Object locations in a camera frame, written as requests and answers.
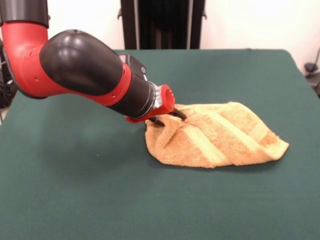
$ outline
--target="orange towel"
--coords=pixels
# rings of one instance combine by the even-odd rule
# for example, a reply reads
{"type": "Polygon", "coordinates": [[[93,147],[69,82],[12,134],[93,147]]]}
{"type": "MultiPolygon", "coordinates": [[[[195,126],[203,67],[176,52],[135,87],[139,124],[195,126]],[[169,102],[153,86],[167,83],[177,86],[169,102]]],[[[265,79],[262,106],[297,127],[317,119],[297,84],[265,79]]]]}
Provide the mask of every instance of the orange towel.
{"type": "Polygon", "coordinates": [[[147,149],[163,164],[194,168],[262,164],[279,160],[289,147],[241,103],[176,108],[187,115],[185,121],[161,115],[165,127],[145,122],[147,149]]]}

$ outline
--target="green tablecloth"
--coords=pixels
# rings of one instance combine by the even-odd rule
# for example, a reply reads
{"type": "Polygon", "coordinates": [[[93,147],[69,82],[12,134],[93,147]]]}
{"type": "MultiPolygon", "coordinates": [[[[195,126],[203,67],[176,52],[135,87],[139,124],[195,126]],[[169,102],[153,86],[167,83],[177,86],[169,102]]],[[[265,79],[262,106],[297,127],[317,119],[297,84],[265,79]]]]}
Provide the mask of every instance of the green tablecloth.
{"type": "Polygon", "coordinates": [[[287,153],[251,166],[166,166],[147,152],[143,123],[76,95],[18,94],[0,126],[0,239],[319,239],[320,102],[287,52],[130,52],[177,103],[246,105],[287,153]]]}

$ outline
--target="red robot arm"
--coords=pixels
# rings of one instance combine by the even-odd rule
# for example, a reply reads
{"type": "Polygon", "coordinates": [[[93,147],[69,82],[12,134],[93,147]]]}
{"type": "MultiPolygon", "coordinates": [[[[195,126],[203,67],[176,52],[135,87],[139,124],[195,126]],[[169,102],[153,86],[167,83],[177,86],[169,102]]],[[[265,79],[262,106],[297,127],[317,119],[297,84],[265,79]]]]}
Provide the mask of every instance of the red robot arm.
{"type": "Polygon", "coordinates": [[[133,56],[118,55],[76,29],[48,39],[47,0],[1,0],[0,19],[6,63],[24,95],[80,95],[131,123],[150,119],[163,126],[162,114],[186,118],[175,109],[170,87],[148,81],[146,67],[133,56]]]}

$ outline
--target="white wall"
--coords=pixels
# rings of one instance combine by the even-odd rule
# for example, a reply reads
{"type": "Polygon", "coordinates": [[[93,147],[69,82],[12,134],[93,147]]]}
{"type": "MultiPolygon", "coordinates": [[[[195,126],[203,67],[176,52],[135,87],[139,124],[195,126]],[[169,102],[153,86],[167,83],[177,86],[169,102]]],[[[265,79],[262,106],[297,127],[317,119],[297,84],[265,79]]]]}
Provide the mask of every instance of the white wall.
{"type": "MultiPolygon", "coordinates": [[[[124,49],[120,0],[48,0],[49,37],[66,30],[88,32],[124,49]]],[[[202,49],[285,49],[304,71],[320,47],[320,0],[206,0],[202,49]]]]}
{"type": "Polygon", "coordinates": [[[320,0],[206,0],[202,49],[285,49],[304,71],[320,47],[320,0]]]}
{"type": "Polygon", "coordinates": [[[47,0],[49,37],[79,29],[103,41],[113,49],[124,49],[122,18],[117,18],[120,0],[47,0]]]}

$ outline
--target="cable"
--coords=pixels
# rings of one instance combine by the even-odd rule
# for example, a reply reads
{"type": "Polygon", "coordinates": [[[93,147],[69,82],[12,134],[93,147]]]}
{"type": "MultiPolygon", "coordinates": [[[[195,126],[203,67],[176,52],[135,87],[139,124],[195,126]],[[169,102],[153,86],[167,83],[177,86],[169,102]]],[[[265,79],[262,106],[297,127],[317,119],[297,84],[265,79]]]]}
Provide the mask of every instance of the cable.
{"type": "Polygon", "coordinates": [[[316,65],[317,65],[318,60],[319,60],[319,55],[320,55],[320,47],[318,49],[318,53],[316,54],[316,58],[315,58],[315,61],[314,61],[312,72],[314,72],[316,70],[316,65]]]}
{"type": "Polygon", "coordinates": [[[18,87],[13,82],[8,69],[3,47],[0,39],[0,109],[8,108],[18,91],[18,87]]]}

